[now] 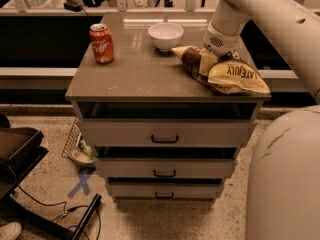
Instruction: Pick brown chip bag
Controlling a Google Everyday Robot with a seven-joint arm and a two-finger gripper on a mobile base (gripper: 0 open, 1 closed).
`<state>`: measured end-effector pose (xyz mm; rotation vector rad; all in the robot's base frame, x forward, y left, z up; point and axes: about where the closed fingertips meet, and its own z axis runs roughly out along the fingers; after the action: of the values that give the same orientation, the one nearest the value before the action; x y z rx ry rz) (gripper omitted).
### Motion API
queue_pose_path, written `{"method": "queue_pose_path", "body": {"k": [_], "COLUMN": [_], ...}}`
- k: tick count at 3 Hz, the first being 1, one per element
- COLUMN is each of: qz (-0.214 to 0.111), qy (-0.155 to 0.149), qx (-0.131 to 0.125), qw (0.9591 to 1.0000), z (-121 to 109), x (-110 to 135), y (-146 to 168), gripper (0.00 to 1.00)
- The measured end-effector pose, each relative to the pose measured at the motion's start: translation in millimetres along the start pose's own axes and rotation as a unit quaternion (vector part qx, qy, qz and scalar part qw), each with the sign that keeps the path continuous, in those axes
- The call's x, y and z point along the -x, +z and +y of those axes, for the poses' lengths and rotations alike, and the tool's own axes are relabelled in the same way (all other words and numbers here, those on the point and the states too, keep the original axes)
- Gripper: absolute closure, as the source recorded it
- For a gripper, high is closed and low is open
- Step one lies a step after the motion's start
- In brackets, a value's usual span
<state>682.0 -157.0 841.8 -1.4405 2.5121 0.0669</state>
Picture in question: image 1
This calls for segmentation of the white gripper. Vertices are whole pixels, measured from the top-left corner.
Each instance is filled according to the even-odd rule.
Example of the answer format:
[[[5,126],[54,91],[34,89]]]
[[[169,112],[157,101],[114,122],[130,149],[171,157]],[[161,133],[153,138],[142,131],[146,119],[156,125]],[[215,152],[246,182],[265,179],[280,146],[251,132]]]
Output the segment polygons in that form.
[[[207,76],[211,68],[218,62],[217,56],[231,51],[240,36],[241,27],[237,24],[211,22],[204,35],[205,48],[213,53],[203,53],[200,60],[199,73]]]

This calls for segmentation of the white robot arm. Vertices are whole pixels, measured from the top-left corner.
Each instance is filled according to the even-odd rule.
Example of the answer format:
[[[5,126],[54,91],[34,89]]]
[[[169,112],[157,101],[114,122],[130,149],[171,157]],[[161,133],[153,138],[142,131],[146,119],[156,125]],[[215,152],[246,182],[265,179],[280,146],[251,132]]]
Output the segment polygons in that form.
[[[204,43],[222,55],[251,19],[314,99],[320,90],[320,19],[294,0],[220,0]],[[309,106],[273,121],[251,159],[246,240],[320,240],[320,113]]]

